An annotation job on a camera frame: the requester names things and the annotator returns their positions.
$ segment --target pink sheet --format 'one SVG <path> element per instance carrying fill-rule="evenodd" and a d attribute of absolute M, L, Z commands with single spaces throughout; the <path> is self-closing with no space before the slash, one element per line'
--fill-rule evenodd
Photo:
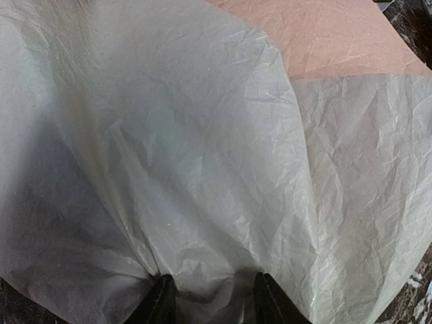
<path fill-rule="evenodd" d="M 263 29 L 292 78 L 432 76 L 371 0 L 207 0 Z"/>

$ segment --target granite countertop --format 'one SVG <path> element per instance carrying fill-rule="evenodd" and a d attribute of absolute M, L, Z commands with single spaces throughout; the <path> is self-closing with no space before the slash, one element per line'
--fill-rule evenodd
<path fill-rule="evenodd" d="M 383 12 L 406 44 L 432 68 L 432 20 L 421 0 L 394 0 Z M 379 324 L 432 324 L 432 245 Z M 67 324 L 0 278 L 0 324 Z"/>

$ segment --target peach colored panel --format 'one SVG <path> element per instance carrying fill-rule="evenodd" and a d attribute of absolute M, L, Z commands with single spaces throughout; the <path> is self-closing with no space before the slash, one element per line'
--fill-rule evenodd
<path fill-rule="evenodd" d="M 432 76 L 371 0 L 207 0 L 263 29 L 293 78 Z"/>

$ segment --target dark marble countertop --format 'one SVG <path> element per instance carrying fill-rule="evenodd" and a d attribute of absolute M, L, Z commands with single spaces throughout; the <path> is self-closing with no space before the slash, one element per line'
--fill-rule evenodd
<path fill-rule="evenodd" d="M 406 44 L 432 68 L 432 20 L 421 0 L 394 0 L 383 12 Z M 432 324 L 432 245 L 379 324 Z M 0 278 L 0 324 L 67 324 Z"/>

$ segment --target crumpled plastic sheet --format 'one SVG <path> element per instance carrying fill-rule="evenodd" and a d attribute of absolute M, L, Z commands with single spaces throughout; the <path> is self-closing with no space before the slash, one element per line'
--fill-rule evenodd
<path fill-rule="evenodd" d="M 66 321 L 170 273 L 180 323 L 254 323 L 261 270 L 372 323 L 428 247 L 431 78 L 290 82 L 202 1 L 0 3 L 0 276 Z"/>

